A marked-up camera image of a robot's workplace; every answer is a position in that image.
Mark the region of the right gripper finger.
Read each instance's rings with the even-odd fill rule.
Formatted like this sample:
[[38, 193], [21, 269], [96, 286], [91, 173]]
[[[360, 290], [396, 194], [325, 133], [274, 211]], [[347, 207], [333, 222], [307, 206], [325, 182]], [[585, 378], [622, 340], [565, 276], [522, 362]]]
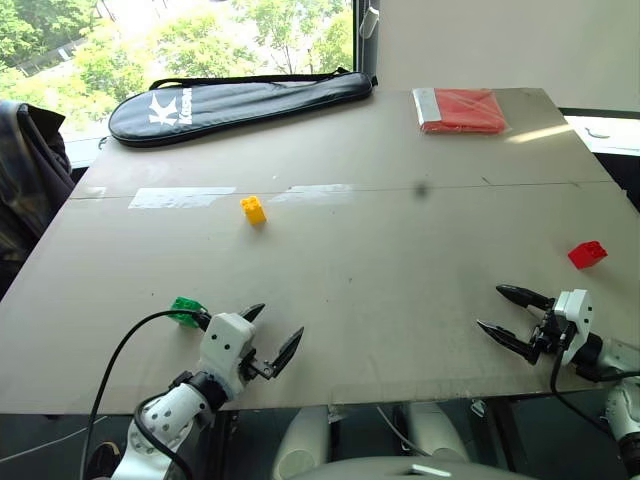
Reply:
[[497, 325], [489, 324], [481, 320], [477, 320], [476, 323], [501, 346], [521, 356], [531, 365], [537, 363], [540, 353], [535, 349], [533, 344], [519, 340], [514, 333]]
[[545, 297], [523, 287], [500, 284], [496, 286], [496, 290], [507, 300], [522, 308], [532, 306], [539, 310], [546, 311], [553, 306], [552, 298]]

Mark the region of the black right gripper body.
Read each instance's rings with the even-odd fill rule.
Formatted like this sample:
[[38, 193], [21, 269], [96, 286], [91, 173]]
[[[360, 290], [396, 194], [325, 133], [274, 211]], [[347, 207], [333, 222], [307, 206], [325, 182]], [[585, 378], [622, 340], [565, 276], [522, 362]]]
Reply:
[[575, 323], [555, 312], [555, 302], [555, 298], [546, 302], [542, 321], [532, 334], [531, 340], [536, 354], [567, 351], [575, 337]]

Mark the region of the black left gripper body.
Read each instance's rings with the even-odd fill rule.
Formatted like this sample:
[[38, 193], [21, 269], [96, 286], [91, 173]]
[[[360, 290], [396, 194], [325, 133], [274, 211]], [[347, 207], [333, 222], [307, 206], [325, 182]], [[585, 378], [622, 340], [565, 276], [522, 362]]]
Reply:
[[258, 359], [254, 348], [242, 358], [239, 364], [239, 377], [244, 385], [257, 377], [269, 380], [274, 375], [274, 367], [269, 362]]

